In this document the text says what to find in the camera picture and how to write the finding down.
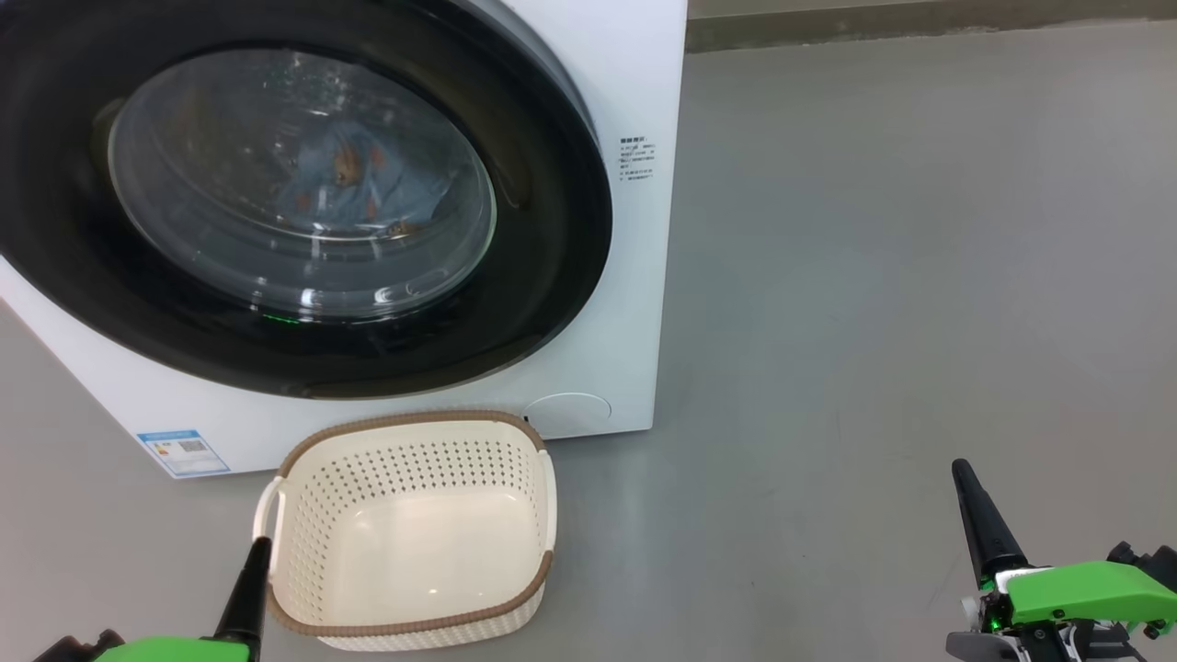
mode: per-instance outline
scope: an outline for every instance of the white washing machine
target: white washing machine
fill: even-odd
[[[647,429],[685,24],[0,2],[0,296],[175,477],[410,411]]]

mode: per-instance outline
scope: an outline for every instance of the gray floor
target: gray floor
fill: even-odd
[[[399,658],[942,660],[960,455],[1031,561],[1177,544],[1173,62],[1177,24],[689,59],[657,428],[553,445],[526,629]],[[0,366],[0,658],[207,634],[267,476],[166,478],[11,315]]]

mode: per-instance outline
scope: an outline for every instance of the plastic basket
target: plastic basket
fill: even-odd
[[[536,613],[556,544],[556,475],[539,435],[498,412],[339,425],[295,448],[274,497],[270,611],[345,650],[470,643]]]

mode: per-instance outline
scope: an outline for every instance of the baseboard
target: baseboard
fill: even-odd
[[[1175,0],[929,0],[692,19],[686,52],[1177,19]]]

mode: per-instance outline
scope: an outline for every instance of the blue and white sticker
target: blue and white sticker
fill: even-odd
[[[135,435],[172,476],[188,478],[225,474],[228,465],[195,430]]]

